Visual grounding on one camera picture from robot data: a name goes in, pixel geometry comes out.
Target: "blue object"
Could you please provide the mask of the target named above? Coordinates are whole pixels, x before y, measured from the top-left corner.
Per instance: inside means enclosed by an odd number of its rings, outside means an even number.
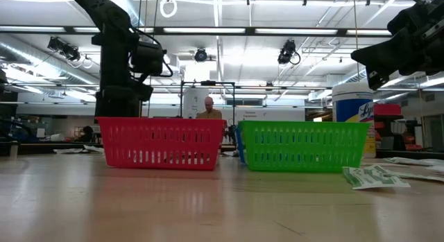
[[[239,126],[236,128],[236,140],[237,140],[237,150],[239,151],[239,156],[241,158],[241,162],[246,164],[245,157],[244,157],[244,144],[242,142],[241,131],[240,131]]]

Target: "person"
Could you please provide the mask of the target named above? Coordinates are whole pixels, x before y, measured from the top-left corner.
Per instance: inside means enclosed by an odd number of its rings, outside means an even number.
[[[215,110],[213,108],[213,98],[205,98],[205,109],[206,111],[197,115],[197,119],[222,119],[222,112]]]
[[[76,141],[77,142],[92,142],[92,136],[94,133],[94,130],[90,126],[86,126],[83,128],[83,133],[81,137],[79,137]]]

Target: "lysol wipes container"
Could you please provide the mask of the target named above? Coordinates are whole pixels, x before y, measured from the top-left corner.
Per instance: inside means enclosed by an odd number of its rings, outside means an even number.
[[[370,123],[363,156],[376,157],[373,91],[367,83],[343,83],[333,87],[333,121]]]

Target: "table surface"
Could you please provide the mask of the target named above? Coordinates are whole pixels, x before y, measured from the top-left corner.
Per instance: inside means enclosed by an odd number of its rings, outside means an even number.
[[[409,182],[354,191],[341,174],[252,172],[230,157],[161,171],[22,156],[0,160],[0,241],[443,241],[444,185]]]

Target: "red basket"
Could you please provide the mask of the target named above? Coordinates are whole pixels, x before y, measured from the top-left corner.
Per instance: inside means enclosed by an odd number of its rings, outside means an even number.
[[[213,170],[224,120],[98,117],[106,162],[119,168]]]

